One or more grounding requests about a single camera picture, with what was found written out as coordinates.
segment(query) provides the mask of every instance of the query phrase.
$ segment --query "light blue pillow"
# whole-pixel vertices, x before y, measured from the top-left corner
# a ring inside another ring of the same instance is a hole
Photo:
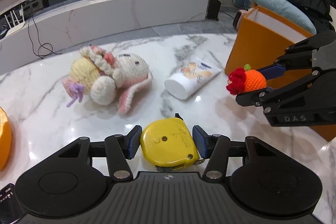
[[[297,7],[291,4],[287,0],[252,0],[257,5],[271,10],[272,12],[283,16],[310,32],[311,34],[316,34],[316,28],[310,19]]]

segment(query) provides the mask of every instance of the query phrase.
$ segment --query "crocheted bunny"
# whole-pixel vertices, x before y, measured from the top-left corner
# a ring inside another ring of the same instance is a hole
[[[136,54],[120,54],[115,59],[115,68],[120,70],[116,75],[118,84],[126,90],[119,98],[119,113],[125,114],[131,107],[134,93],[149,86],[152,74],[145,60]]]
[[[119,113],[125,114],[131,107],[134,93],[148,86],[152,74],[146,62],[135,54],[121,54],[115,58],[111,52],[91,46],[80,50],[81,58],[76,60],[63,81],[63,86],[72,98],[67,107],[83,94],[100,105],[109,105],[115,100],[116,88],[126,88],[120,96]]]

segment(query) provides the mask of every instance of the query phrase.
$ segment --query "crocheted orange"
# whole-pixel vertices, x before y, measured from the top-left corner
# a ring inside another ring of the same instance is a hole
[[[245,75],[244,92],[259,90],[266,87],[266,79],[259,71],[253,69],[247,70],[245,71]]]
[[[227,83],[226,89],[232,95],[263,89],[267,86],[265,77],[259,71],[251,69],[250,65],[231,72]]]

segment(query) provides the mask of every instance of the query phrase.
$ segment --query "black backpack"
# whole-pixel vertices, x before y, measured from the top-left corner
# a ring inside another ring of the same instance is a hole
[[[326,29],[335,31],[330,21],[333,21],[330,13],[329,0],[288,0],[291,4],[298,7],[311,20],[317,33]]]

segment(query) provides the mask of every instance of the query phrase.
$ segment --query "blue gripper pad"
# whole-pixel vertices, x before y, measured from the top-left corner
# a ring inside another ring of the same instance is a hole
[[[266,80],[271,80],[274,78],[278,78],[283,76],[283,74],[287,71],[285,67],[274,64],[271,66],[268,66],[266,68],[261,68],[258,70],[262,75],[264,75]]]
[[[210,136],[200,126],[193,127],[193,140],[203,159],[208,158],[207,138],[210,138]]]
[[[128,134],[129,147],[128,147],[128,157],[127,160],[131,160],[135,157],[140,146],[140,136],[142,134],[141,126],[135,126]]]

